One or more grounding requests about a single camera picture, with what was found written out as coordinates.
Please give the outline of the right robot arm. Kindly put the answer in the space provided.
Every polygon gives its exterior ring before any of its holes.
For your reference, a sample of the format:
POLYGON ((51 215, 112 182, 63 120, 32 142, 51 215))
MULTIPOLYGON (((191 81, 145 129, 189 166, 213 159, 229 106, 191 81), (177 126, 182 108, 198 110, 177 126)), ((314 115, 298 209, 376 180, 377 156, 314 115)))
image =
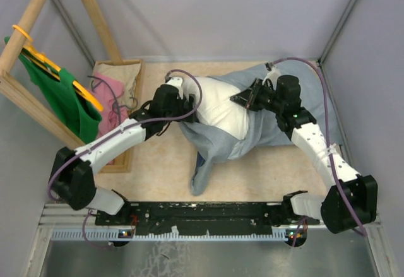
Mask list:
POLYGON ((286 195, 282 208, 286 222, 294 224, 306 216, 321 220, 331 233, 363 228, 376 220, 378 184, 373 176, 360 175, 327 144, 316 119, 301 105, 300 92, 298 77, 281 75, 275 85, 257 78, 230 100, 249 111, 274 113, 281 132, 310 159, 328 189, 325 197, 306 191, 286 195))

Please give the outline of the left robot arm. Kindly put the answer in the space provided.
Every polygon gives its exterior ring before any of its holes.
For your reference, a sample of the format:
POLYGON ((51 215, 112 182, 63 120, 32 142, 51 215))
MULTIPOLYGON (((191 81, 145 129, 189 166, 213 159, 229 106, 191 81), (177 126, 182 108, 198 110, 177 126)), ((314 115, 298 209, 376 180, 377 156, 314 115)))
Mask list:
POLYGON ((201 90, 186 95, 179 86, 161 85, 152 100, 115 129, 75 150, 60 149, 49 179, 48 196, 64 201, 73 210, 94 209, 107 213, 117 224, 127 223, 131 208, 125 205, 126 200, 113 190, 97 186, 95 176, 122 153, 162 134, 171 122, 195 121, 201 100, 201 90))

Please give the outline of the white pillow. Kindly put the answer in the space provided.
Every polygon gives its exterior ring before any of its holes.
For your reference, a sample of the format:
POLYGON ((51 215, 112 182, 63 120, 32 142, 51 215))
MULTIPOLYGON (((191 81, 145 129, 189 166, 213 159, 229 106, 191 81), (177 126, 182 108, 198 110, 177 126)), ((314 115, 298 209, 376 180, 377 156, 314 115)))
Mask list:
POLYGON ((186 97, 193 94, 195 102, 201 103, 196 112, 200 123, 221 129, 238 140, 247 136, 248 113, 230 101, 232 95, 241 91, 239 88, 210 77, 197 77, 196 81, 187 78, 182 88, 186 97))

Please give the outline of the light blue pillowcase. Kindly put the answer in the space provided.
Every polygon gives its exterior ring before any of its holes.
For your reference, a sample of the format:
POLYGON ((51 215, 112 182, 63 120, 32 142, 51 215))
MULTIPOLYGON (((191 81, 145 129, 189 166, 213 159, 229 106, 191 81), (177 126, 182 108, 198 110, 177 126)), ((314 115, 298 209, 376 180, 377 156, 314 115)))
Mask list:
MULTIPOLYGON (((302 106, 315 117, 322 133, 330 134, 332 143, 342 145, 335 110, 331 101, 323 100, 321 82, 312 68, 301 61, 283 61, 277 68, 280 75, 298 77, 302 106)), ((274 113, 248 111, 230 99, 249 88, 255 79, 265 78, 267 73, 267 66, 258 64, 222 76, 184 79, 184 96, 193 96, 199 107, 197 121, 182 122, 179 127, 203 160, 190 180, 192 195, 204 193, 214 164, 240 159, 256 146, 291 144, 278 128, 274 113)))

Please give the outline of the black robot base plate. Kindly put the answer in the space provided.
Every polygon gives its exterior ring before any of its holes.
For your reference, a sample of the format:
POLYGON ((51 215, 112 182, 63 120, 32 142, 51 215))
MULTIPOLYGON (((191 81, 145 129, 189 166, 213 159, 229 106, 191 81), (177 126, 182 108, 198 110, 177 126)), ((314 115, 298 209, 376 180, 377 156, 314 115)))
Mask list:
POLYGON ((116 215, 98 211, 95 224, 128 225, 136 235, 271 235, 273 227, 291 225, 302 217, 285 202, 128 202, 116 215))

